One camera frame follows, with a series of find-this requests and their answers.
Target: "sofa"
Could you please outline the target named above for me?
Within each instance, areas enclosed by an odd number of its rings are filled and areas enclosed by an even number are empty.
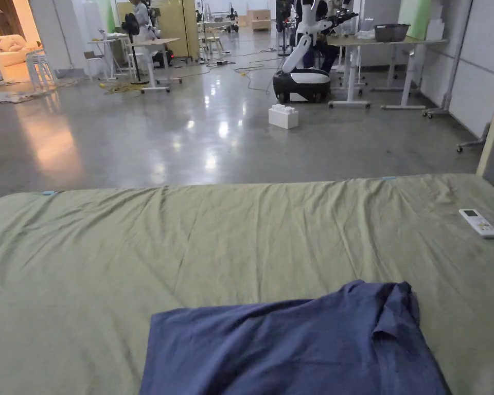
[[[21,35],[0,36],[0,61],[2,66],[11,66],[26,61],[26,55],[38,49],[36,42],[28,43]]]

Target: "desk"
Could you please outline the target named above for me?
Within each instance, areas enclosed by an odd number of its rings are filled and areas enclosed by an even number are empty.
[[[114,63],[115,63],[116,69],[119,70],[119,73],[117,73],[115,75],[124,75],[123,72],[122,72],[122,69],[120,68],[119,64],[115,60],[114,54],[113,54],[112,49],[110,47],[110,44],[115,43],[116,41],[119,41],[119,39],[106,39],[106,40],[98,40],[98,41],[88,41],[88,44],[95,44],[95,45],[97,45],[97,48],[103,54],[102,59],[103,59],[104,63],[106,63],[107,66],[110,68],[110,78],[108,78],[109,80],[115,80],[116,79],[116,77],[114,77]],[[108,49],[108,52],[110,52],[110,57],[112,58],[112,62],[110,62],[111,64],[108,64],[108,60],[107,60],[107,49]]]
[[[445,43],[447,40],[418,40],[411,37],[406,37],[404,41],[399,42],[389,42],[389,43],[379,43],[374,39],[359,39],[355,36],[351,37],[327,37],[328,45],[333,45],[337,47],[346,47],[346,57],[344,63],[344,80],[343,86],[348,87],[348,99],[346,101],[331,101],[329,102],[330,108],[333,108],[335,105],[341,106],[356,106],[356,107],[366,107],[370,108],[371,103],[369,101],[354,101],[354,92],[355,92],[355,72],[357,69],[357,51],[358,47],[366,46],[366,45],[381,45],[383,47],[391,47],[392,48],[392,58],[390,63],[390,69],[388,71],[388,83],[386,88],[376,88],[375,90],[398,90],[396,88],[391,88],[391,84],[394,78],[394,69],[395,69],[395,54],[396,54],[396,46],[397,45],[430,45],[430,44],[440,44]],[[410,93],[410,84],[414,75],[415,68],[414,61],[414,51],[410,51],[410,56],[408,59],[408,67],[406,71],[406,79],[404,81],[404,88],[402,89],[402,100],[400,105],[386,105],[382,106],[384,110],[424,110],[424,106],[408,106],[408,94]]]
[[[150,86],[143,88],[142,92],[144,91],[162,91],[166,90],[166,92],[170,92],[170,86],[172,80],[178,80],[179,83],[181,84],[182,80],[181,78],[171,78],[170,76],[170,67],[168,67],[168,60],[166,58],[166,47],[165,44],[171,43],[173,41],[177,41],[179,39],[156,39],[156,40],[147,40],[147,41],[141,41],[140,43],[133,43],[130,44],[133,47],[148,47],[148,46],[159,46],[162,47],[163,51],[163,63],[165,65],[165,71],[166,71],[166,79],[157,79],[158,81],[166,81],[167,86],[157,86],[155,84],[156,78],[154,77],[154,62],[152,59],[150,59],[149,62],[146,62],[148,65],[149,69],[149,78],[150,78]]]

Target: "bed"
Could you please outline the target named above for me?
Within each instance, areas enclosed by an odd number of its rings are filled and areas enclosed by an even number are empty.
[[[152,314],[407,281],[454,394],[494,395],[494,188],[475,175],[0,199],[0,394],[136,394]]]

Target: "white plastic box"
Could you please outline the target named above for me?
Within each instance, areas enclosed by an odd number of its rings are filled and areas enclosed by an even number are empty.
[[[269,123],[284,129],[295,128],[298,126],[298,111],[294,107],[275,104],[269,109]]]

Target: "remote control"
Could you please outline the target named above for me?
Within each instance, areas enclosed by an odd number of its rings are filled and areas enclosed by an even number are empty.
[[[460,214],[484,239],[494,239],[494,228],[474,209],[461,209]]]

